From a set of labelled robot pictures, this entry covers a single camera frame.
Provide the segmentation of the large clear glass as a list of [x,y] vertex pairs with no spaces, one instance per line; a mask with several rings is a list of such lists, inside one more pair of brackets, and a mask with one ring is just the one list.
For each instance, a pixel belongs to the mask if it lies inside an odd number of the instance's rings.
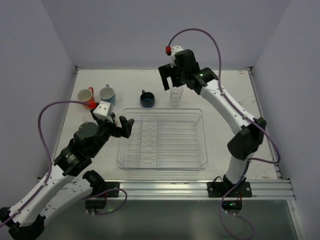
[[86,112],[82,119],[84,123],[97,123],[91,111]]

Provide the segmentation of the small clear glass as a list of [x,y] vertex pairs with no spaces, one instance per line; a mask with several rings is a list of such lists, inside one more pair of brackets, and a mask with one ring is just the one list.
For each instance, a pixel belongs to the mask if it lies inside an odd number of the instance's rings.
[[183,94],[183,87],[179,86],[179,87],[171,87],[170,89],[170,94],[171,95],[182,95]]
[[170,96],[169,97],[170,99],[170,106],[172,108],[177,108],[180,104],[180,101],[181,101],[181,98],[180,97],[173,97],[173,96]]
[[170,92],[169,97],[182,98],[182,94],[181,95],[175,95],[175,94],[171,94],[171,92]]

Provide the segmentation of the dark blue ribbed mug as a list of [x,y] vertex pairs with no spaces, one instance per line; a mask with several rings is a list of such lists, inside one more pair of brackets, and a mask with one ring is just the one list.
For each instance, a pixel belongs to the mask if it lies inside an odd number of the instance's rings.
[[142,90],[139,101],[140,101],[140,105],[143,108],[153,108],[155,105],[156,99],[152,92]]

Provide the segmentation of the light blue floral mug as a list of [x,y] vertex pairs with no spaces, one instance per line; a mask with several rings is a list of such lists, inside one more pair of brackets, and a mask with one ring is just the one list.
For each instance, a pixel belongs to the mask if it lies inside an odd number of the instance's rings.
[[116,104],[115,91],[108,84],[99,91],[99,97],[104,102]]

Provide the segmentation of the orange ceramic mug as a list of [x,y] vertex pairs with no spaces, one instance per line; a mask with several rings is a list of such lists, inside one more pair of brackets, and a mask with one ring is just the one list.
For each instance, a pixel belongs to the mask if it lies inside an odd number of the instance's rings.
[[84,107],[87,109],[91,110],[96,107],[94,89],[92,87],[80,90],[77,94],[77,100],[83,103],[87,103],[84,105]]

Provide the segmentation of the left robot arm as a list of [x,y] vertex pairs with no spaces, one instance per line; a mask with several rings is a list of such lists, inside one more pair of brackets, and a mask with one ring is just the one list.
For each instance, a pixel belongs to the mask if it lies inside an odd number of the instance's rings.
[[49,165],[45,176],[18,203],[0,210],[1,226],[8,226],[14,240],[35,240],[44,231],[46,222],[59,211],[79,199],[91,199],[114,191],[106,188],[105,180],[95,170],[84,173],[77,182],[72,181],[91,163],[110,137],[129,138],[134,119],[95,118],[85,122],[74,133],[67,147]]

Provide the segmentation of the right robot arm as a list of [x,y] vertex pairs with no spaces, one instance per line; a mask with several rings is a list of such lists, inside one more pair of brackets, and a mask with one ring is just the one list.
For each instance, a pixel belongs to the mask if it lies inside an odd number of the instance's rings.
[[218,76],[208,67],[199,67],[192,50],[178,45],[167,46],[165,53],[171,61],[158,68],[164,90],[170,88],[168,79],[171,79],[173,87],[187,86],[217,110],[234,134],[227,144],[231,159],[222,179],[223,188],[228,191],[237,183],[244,182],[248,159],[262,144],[267,123],[263,117],[255,118],[240,109],[240,105],[219,86]]

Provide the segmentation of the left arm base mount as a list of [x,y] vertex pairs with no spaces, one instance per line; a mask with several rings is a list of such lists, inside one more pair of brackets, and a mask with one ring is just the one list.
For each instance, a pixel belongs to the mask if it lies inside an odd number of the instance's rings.
[[[116,189],[120,187],[118,181],[105,181],[95,170],[87,171],[83,177],[84,180],[89,182],[89,186],[92,188],[89,197],[96,196],[104,191],[110,189]],[[97,213],[98,210],[103,210],[107,205],[107,198],[117,198],[119,191],[110,191],[95,197],[95,199],[86,199],[84,202],[85,209],[90,212]]]

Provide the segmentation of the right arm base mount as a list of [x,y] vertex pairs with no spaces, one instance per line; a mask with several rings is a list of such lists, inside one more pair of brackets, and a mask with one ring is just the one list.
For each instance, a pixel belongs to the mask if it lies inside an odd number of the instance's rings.
[[[213,181],[207,182],[206,186],[209,198],[221,199],[232,187],[234,187],[225,176],[223,176],[223,178],[217,176]],[[243,198],[251,198],[252,196],[251,185],[245,177],[240,184],[226,196],[226,198],[233,198],[233,200],[224,199],[221,206],[224,211],[237,214],[242,210]]]

